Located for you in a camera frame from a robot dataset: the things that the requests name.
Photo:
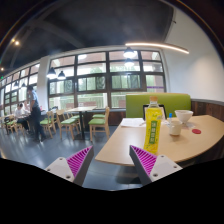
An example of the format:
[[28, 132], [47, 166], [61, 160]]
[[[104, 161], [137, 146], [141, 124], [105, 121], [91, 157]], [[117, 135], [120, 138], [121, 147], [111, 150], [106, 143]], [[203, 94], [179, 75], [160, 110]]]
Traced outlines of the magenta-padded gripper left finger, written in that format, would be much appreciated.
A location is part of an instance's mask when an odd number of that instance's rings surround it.
[[57, 158], [46, 168], [46, 171], [82, 186], [93, 156], [93, 147], [89, 146], [68, 158]]

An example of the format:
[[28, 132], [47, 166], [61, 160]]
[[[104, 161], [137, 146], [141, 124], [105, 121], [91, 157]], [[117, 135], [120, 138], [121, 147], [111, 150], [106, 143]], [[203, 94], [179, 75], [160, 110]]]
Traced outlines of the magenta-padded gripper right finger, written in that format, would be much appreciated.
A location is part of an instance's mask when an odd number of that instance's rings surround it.
[[143, 186], [181, 170], [181, 167], [167, 156], [156, 156], [133, 145], [130, 146], [129, 155]]

